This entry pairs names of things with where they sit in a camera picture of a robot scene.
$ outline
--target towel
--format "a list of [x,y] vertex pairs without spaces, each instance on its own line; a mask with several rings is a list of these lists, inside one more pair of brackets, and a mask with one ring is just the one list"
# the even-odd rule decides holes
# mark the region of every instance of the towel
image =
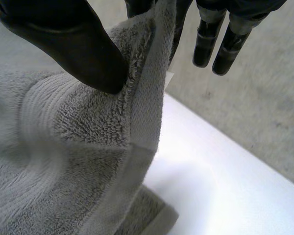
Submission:
[[0,27],[0,235],[160,235],[174,224],[174,210],[142,188],[159,141],[174,19],[175,1],[160,0],[109,30],[129,63],[118,95],[37,59]]

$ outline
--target towel fold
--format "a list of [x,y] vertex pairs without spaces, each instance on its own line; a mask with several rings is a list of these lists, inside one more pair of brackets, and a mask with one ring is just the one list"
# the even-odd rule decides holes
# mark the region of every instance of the towel fold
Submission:
[[174,211],[139,190],[158,146],[174,15],[175,1],[159,0],[109,31],[130,65],[118,95],[0,55],[0,235],[160,234],[173,225]]

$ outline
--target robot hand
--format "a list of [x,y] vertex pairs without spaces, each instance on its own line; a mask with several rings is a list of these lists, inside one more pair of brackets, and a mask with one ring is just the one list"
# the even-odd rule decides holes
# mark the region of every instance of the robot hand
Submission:
[[226,11],[230,23],[212,66],[217,75],[225,75],[242,49],[252,29],[286,0],[196,0],[201,16],[193,64],[208,65]]
[[82,83],[121,91],[127,63],[86,0],[0,0],[0,21]]

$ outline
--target concrete floor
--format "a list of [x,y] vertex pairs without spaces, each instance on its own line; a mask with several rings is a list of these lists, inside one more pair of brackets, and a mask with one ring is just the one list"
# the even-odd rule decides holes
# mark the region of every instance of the concrete floor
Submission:
[[[106,27],[126,19],[122,0],[90,3]],[[253,30],[225,76],[211,72],[216,51],[207,68],[192,64],[199,19],[193,2],[167,92],[294,182],[294,0]]]

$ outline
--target white surface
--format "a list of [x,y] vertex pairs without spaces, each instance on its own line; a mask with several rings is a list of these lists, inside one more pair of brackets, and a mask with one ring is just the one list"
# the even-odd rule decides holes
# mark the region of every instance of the white surface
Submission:
[[171,81],[174,73],[173,72],[166,72],[166,81],[165,81],[165,88],[168,86],[169,82]]
[[294,235],[294,185],[168,95],[145,185],[178,211],[171,235]]

